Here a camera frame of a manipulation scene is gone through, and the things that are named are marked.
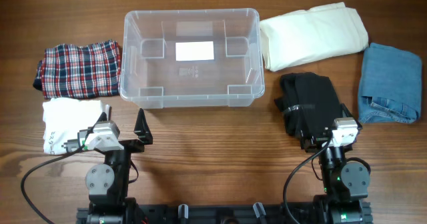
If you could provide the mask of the cream cloth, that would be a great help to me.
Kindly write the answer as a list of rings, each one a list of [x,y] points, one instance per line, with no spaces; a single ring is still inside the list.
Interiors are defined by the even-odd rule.
[[[361,17],[343,2],[264,19],[260,35],[265,68],[270,71],[354,54],[368,47]]]

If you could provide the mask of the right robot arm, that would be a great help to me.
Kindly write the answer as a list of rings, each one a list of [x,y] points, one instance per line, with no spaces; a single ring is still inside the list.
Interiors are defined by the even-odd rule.
[[[317,153],[324,194],[316,195],[311,204],[295,209],[302,223],[371,223],[368,196],[371,168],[357,157],[346,157],[352,150],[362,125],[342,103],[339,114],[314,117],[315,105],[301,106],[305,131],[300,132],[302,149]]]

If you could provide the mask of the red navy plaid cloth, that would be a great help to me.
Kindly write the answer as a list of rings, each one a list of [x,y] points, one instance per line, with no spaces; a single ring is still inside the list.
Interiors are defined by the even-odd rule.
[[[47,48],[38,62],[33,87],[45,99],[93,99],[119,94],[121,49],[108,40],[86,46]]]

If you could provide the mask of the blue denim jeans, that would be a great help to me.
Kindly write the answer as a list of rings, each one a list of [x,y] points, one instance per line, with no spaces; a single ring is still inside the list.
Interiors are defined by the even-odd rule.
[[[413,123],[421,118],[422,60],[395,47],[365,49],[358,88],[361,123]]]

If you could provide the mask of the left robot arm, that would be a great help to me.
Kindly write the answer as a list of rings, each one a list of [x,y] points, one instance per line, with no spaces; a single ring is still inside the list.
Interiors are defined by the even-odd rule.
[[[140,109],[134,131],[135,139],[119,140],[119,128],[114,121],[103,117],[87,130],[85,146],[104,155],[104,162],[93,166],[86,174],[89,209],[77,212],[77,223],[147,223],[148,218],[133,197],[128,197],[132,181],[129,172],[135,164],[133,153],[144,152],[153,143],[145,113]]]

